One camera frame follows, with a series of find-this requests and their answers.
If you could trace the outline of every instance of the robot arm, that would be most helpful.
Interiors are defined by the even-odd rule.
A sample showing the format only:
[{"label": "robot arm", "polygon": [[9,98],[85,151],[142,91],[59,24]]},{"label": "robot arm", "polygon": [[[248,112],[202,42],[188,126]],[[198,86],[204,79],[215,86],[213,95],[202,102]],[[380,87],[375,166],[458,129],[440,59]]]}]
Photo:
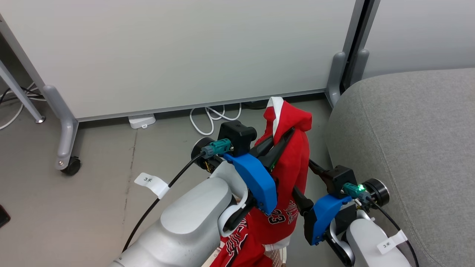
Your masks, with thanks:
[{"label": "robot arm", "polygon": [[109,267],[200,267],[219,246],[218,219],[231,200],[225,180],[206,179],[168,206]]},{"label": "robot arm", "polygon": [[[278,184],[270,173],[293,131],[275,146],[269,137],[250,149],[255,130],[234,121],[222,124],[219,141],[198,141],[191,157],[205,152],[196,163],[212,173],[209,179],[168,206],[160,219],[109,267],[202,266],[218,247],[220,236],[230,235],[253,207],[265,214],[275,208]],[[397,249],[378,254],[376,245],[387,236],[363,210],[347,205],[361,200],[360,207],[369,211],[371,204],[366,197],[386,204],[386,187],[376,179],[358,185],[353,171],[342,166],[325,171],[310,161],[309,167],[322,178],[329,193],[314,204],[294,188],[293,197],[304,217],[304,235],[309,244],[327,241],[345,266],[376,267],[389,260],[392,266],[408,267]],[[344,231],[347,240],[339,240],[337,235]]]}]

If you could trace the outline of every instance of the gray fabric cushion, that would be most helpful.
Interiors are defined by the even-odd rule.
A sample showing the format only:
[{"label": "gray fabric cushion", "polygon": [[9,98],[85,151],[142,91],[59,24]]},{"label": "gray fabric cushion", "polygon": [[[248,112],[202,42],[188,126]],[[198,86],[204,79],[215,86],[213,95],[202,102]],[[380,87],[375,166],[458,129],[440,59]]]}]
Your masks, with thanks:
[{"label": "gray fabric cushion", "polygon": [[338,101],[325,139],[334,165],[386,184],[385,209],[421,266],[475,266],[475,69],[360,81]]}]

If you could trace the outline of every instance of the black cord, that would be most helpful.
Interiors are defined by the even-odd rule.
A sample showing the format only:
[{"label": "black cord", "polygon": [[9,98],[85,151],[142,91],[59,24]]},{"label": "black cord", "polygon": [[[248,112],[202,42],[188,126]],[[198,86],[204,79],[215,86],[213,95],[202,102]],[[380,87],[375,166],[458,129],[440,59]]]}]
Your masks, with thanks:
[{"label": "black cord", "polygon": [[25,90],[25,91],[27,91],[28,93],[31,93],[31,94],[34,94],[34,95],[43,97],[43,95],[40,94],[40,93],[33,92],[33,91],[31,91],[31,90],[29,90],[29,89],[26,89],[26,88],[23,88],[23,87],[21,87],[21,86],[20,86],[20,88],[23,89],[23,90]]},{"label": "black cord", "polygon": [[[171,188],[171,186],[178,180],[178,178],[184,174],[184,172],[195,162],[197,161],[199,158],[201,158],[202,156],[204,156],[205,153],[204,152],[201,152],[200,154],[198,154],[196,157],[192,158],[190,160],[190,162],[188,162],[185,167],[183,167],[183,169],[175,176],[175,178],[173,178],[173,180],[168,184],[168,187]],[[135,233],[137,232],[137,230],[139,229],[140,225],[142,224],[143,220],[145,220],[145,218],[148,216],[148,214],[150,213],[150,211],[152,211],[153,208],[155,208],[155,206],[157,205],[157,203],[160,201],[160,199],[155,199],[155,201],[150,205],[150,207],[147,209],[147,211],[142,215],[142,217],[140,218],[140,220],[137,222],[137,224],[135,225],[135,227],[133,228],[132,230],[132,233],[130,233],[130,236],[129,238],[127,239],[127,242],[125,243],[125,246],[122,250],[122,252],[124,252],[128,247],[129,247],[129,244],[130,242],[132,241],[132,238],[133,236],[135,235]]]},{"label": "black cord", "polygon": [[10,88],[8,88],[8,89],[3,93],[3,95],[0,97],[0,104],[3,102],[3,99],[4,99],[5,96],[7,95],[8,91],[10,91]]},{"label": "black cord", "polygon": [[[381,211],[382,214],[384,214],[384,216],[386,216],[386,218],[388,218],[388,220],[394,225],[394,227],[396,227],[396,229],[398,231],[401,231],[401,227],[399,227],[399,225],[391,218],[391,216],[389,216],[389,214],[383,210],[383,208],[381,208],[380,205],[378,205],[372,198],[370,197],[366,197],[366,199],[371,202],[371,204],[373,204],[377,209],[379,209]],[[412,247],[411,243],[409,242],[409,240],[406,241],[407,245],[409,246],[409,250],[411,251],[412,253],[412,256],[414,258],[414,262],[416,262],[416,267],[419,267],[419,262],[417,260],[417,256],[416,256],[416,253],[414,251],[414,248]]]},{"label": "black cord", "polygon": [[[37,95],[37,96],[28,96],[28,98],[40,98],[40,97],[41,97],[40,99],[44,99],[44,97],[43,97],[42,94],[33,92],[33,91],[28,90],[28,89],[23,88],[23,87],[20,87],[20,88],[23,89],[23,90],[25,90],[25,91],[27,91],[27,92],[29,92],[29,93],[32,93],[32,94],[34,94],[34,95]],[[8,88],[8,89],[3,93],[3,95],[2,95],[1,98],[0,98],[0,104],[1,104],[1,103],[4,103],[4,102],[7,102],[7,101],[10,101],[10,100],[18,99],[18,97],[12,97],[12,98],[9,98],[9,99],[4,99],[5,96],[7,95],[8,91],[10,91],[10,90],[11,90],[11,89]]]},{"label": "black cord", "polygon": [[248,107],[249,109],[255,109],[255,110],[267,108],[267,100],[261,100],[261,101],[265,101],[264,105],[257,105],[256,103],[259,102],[259,101],[243,102],[242,104],[245,105],[246,107]]},{"label": "black cord", "polygon": [[204,153],[204,152],[201,152],[200,154],[198,154],[198,155],[196,155],[194,158],[192,158],[192,159],[190,160],[190,162],[187,163],[187,164],[185,165],[185,167],[183,167],[183,169],[177,174],[177,176],[175,176],[175,178],[173,178],[173,180],[168,184],[168,187],[171,187],[171,186],[178,180],[178,178],[179,178],[182,174],[184,174],[184,172],[185,172],[195,161],[197,161],[199,158],[201,158],[201,157],[204,156],[204,155],[205,155],[205,153]]},{"label": "black cord", "polygon": [[[43,97],[40,97],[40,96],[28,96],[28,98],[44,99]],[[11,101],[11,100],[15,100],[15,99],[18,99],[18,97],[12,97],[12,98],[9,98],[9,99],[4,99],[1,103],[5,103],[5,102]]]},{"label": "black cord", "polygon": [[309,159],[308,160],[310,163],[312,163],[318,170],[322,171],[322,172],[326,172],[326,169],[320,165],[318,165],[316,162],[314,162],[313,160]]}]

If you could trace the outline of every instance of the whiteboard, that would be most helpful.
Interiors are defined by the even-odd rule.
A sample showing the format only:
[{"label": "whiteboard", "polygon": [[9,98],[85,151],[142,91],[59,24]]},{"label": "whiteboard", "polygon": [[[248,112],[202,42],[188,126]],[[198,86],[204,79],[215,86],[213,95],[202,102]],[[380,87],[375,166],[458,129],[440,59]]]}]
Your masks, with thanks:
[{"label": "whiteboard", "polygon": [[475,67],[475,1],[382,0],[364,47],[363,78]]},{"label": "whiteboard", "polygon": [[2,0],[76,118],[326,87],[354,1]]}]

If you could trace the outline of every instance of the gray floor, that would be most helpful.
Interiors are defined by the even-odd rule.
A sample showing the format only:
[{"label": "gray floor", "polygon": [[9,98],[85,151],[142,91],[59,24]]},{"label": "gray floor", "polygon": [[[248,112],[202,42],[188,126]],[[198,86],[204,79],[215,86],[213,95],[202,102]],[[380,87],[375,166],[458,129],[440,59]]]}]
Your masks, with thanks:
[{"label": "gray floor", "polygon": [[[0,60],[20,86],[31,79],[0,38]],[[6,89],[0,81],[0,93]],[[330,115],[326,99],[306,96],[293,103],[313,114],[308,134],[311,158],[330,168],[323,129]],[[8,267],[105,267],[122,251],[137,220],[155,199],[148,189],[134,184],[146,172],[171,181],[190,159],[190,150],[202,136],[192,127],[187,112],[157,114],[148,129],[132,129],[127,119],[80,124],[75,155],[83,166],[73,177],[54,169],[60,134],[59,121],[44,102],[33,103],[47,117],[35,124],[26,109],[17,120],[0,130],[0,205],[11,221],[0,229],[0,265]],[[17,112],[18,101],[0,105],[0,125]],[[263,110],[244,109],[240,121],[264,132]],[[230,111],[234,116],[236,110]],[[201,113],[196,123],[207,131]],[[182,194],[207,178],[193,165],[157,205],[139,232],[158,219]],[[316,200],[326,194],[323,182],[308,176],[306,195]],[[326,245],[309,246],[299,218],[288,247],[288,266],[342,266]]]}]

